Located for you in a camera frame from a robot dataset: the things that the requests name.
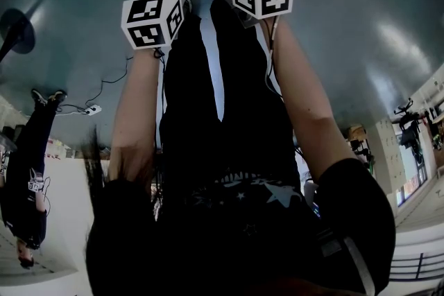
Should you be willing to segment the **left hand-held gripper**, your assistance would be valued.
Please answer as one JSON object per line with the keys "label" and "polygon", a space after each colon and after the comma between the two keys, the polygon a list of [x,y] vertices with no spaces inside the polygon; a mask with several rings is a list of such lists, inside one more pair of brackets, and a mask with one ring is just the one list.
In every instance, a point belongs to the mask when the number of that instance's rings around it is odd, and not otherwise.
{"label": "left hand-held gripper", "polygon": [[190,0],[127,0],[121,29],[133,49],[169,47],[190,8]]}

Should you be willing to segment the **person's right forearm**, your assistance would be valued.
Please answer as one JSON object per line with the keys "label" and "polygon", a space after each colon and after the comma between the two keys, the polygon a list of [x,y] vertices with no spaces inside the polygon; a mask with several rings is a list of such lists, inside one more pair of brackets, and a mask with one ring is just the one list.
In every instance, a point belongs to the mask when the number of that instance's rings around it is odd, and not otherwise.
{"label": "person's right forearm", "polygon": [[334,120],[330,101],[289,25],[281,19],[273,41],[275,77],[294,134],[315,183],[328,168],[355,159]]}

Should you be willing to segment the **person's left forearm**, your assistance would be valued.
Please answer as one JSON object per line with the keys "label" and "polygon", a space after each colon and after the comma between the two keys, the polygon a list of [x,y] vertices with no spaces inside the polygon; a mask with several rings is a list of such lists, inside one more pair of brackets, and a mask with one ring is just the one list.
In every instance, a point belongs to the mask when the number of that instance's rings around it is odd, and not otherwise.
{"label": "person's left forearm", "polygon": [[149,186],[153,176],[160,60],[135,51],[114,120],[109,178]]}

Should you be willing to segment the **person's black trousers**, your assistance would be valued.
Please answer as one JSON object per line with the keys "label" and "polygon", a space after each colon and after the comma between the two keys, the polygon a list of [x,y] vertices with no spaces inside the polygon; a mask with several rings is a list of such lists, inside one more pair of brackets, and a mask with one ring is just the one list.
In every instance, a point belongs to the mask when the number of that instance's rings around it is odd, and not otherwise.
{"label": "person's black trousers", "polygon": [[200,18],[187,15],[166,63],[166,112],[160,124],[166,181],[205,186],[228,173],[298,186],[293,128],[283,101],[265,82],[266,54],[224,0],[213,0],[223,79],[218,115]]}

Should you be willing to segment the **cluttered equipment rack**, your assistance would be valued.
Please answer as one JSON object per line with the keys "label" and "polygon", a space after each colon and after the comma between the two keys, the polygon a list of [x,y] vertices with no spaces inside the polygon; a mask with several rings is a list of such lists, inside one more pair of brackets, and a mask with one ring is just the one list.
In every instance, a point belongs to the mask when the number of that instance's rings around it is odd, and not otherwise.
{"label": "cluttered equipment rack", "polygon": [[374,157],[368,145],[368,135],[362,125],[354,125],[348,128],[347,141],[352,151],[368,169],[373,167]]}

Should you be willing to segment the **black swivel chair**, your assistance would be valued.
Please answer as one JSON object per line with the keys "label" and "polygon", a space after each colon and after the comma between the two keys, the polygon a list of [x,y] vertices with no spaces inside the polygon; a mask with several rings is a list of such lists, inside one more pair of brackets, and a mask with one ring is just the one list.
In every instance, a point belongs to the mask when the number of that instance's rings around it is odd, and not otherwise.
{"label": "black swivel chair", "polygon": [[405,106],[398,106],[393,113],[401,116],[398,119],[398,125],[402,131],[401,145],[412,150],[413,157],[417,165],[420,166],[424,162],[419,139],[421,115],[418,112],[411,112],[409,109],[412,106],[413,100],[409,98]]}

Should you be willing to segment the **white locker cabinet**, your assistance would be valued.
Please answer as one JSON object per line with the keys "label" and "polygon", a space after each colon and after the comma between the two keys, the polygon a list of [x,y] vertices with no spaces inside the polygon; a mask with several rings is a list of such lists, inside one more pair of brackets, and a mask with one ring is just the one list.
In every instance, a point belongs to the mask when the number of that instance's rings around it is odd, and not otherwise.
{"label": "white locker cabinet", "polygon": [[382,172],[376,172],[377,181],[385,194],[395,193],[407,181],[400,146],[389,117],[379,121],[376,128],[383,154],[383,157],[375,160],[382,163]]}

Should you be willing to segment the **person's black star-print shirt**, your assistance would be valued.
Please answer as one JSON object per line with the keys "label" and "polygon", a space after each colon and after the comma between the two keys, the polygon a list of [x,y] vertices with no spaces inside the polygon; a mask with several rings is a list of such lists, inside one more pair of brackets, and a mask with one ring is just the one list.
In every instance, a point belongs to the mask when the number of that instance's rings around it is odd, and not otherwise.
{"label": "person's black star-print shirt", "polygon": [[301,293],[297,281],[374,296],[389,282],[395,221],[357,159],[322,175],[312,211],[296,187],[266,177],[214,182],[153,215],[125,180],[97,195],[86,246],[93,296]]}

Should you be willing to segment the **black metal railing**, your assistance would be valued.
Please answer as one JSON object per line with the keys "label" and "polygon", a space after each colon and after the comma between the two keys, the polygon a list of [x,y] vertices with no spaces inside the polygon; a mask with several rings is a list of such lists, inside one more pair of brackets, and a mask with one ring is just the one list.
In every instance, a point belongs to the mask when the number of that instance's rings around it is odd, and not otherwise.
{"label": "black metal railing", "polygon": [[444,252],[396,256],[391,264],[390,281],[431,281],[444,277]]}

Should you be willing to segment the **black marble pedestal table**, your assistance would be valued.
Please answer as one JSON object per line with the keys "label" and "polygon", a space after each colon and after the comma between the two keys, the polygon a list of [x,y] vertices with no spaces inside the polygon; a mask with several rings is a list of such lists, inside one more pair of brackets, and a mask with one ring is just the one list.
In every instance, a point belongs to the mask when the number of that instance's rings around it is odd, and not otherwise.
{"label": "black marble pedestal table", "polygon": [[28,17],[20,10],[10,8],[0,16],[0,63],[11,51],[30,53],[35,46],[35,31]]}

